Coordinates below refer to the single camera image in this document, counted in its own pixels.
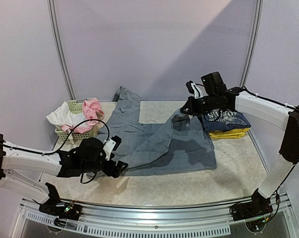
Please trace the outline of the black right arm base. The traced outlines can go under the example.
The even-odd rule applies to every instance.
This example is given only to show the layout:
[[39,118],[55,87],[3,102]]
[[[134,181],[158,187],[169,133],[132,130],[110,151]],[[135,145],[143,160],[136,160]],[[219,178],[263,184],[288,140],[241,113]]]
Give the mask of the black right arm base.
[[[270,198],[275,196],[277,208],[274,212],[273,206],[271,204]],[[265,198],[260,192],[259,188],[251,196],[251,201],[247,203],[235,203],[229,208],[229,213],[231,214],[234,221],[245,220],[249,218],[261,217],[265,214],[269,214],[267,218],[264,218],[261,223],[266,224],[272,220],[280,206],[280,195],[277,190],[275,190],[272,195],[268,198]]]

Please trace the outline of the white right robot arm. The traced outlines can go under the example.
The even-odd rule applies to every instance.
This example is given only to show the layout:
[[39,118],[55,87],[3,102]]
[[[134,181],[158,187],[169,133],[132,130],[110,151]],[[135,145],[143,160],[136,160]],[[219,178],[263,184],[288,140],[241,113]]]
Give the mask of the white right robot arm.
[[197,116],[211,110],[232,110],[245,114],[251,121],[251,132],[264,153],[269,171],[257,193],[265,199],[271,197],[299,162],[299,104],[281,103],[245,87],[219,86],[205,94],[193,82],[187,87],[191,96],[181,112]]

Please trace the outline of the grey garment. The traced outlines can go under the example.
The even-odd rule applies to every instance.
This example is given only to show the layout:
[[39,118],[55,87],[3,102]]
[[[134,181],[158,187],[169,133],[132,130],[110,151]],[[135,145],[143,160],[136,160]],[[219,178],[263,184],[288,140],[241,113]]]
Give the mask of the grey garment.
[[176,110],[165,123],[139,122],[140,97],[120,87],[116,107],[97,139],[117,135],[114,160],[128,164],[124,176],[153,176],[216,169],[214,145],[198,117]]

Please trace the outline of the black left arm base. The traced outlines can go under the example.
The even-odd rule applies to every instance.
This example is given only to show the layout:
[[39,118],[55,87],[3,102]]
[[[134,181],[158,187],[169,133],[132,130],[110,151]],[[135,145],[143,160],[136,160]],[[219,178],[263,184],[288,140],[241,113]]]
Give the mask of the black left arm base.
[[48,215],[56,216],[59,219],[70,219],[78,221],[81,215],[82,206],[74,201],[62,202],[56,187],[45,183],[48,188],[49,199],[39,206],[39,211]]

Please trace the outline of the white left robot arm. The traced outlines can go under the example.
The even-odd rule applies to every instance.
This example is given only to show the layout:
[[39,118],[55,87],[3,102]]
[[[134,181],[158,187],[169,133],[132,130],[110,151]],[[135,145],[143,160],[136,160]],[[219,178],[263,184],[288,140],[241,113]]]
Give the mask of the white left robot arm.
[[60,215],[64,204],[55,186],[37,182],[20,171],[39,172],[58,178],[102,172],[108,177],[118,178],[128,167],[126,162],[114,161],[113,151],[120,143],[118,136],[106,142],[90,137],[69,151],[41,151],[14,145],[5,141],[0,134],[0,188],[44,204],[53,215]]

